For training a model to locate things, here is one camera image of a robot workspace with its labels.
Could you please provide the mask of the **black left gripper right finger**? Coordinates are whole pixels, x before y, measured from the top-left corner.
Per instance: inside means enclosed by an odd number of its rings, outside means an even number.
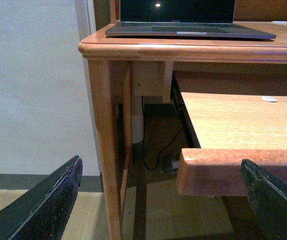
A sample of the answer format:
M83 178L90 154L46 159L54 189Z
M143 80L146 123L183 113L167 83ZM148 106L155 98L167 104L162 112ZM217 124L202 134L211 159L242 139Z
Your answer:
M287 240L287 183L243 159L240 173L247 198L267 240Z

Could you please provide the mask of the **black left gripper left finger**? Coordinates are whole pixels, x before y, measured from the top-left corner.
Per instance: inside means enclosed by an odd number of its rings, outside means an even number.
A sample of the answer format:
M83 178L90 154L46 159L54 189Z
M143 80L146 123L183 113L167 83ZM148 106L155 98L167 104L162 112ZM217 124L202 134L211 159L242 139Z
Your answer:
M0 240L60 240L83 174L76 155L0 210Z

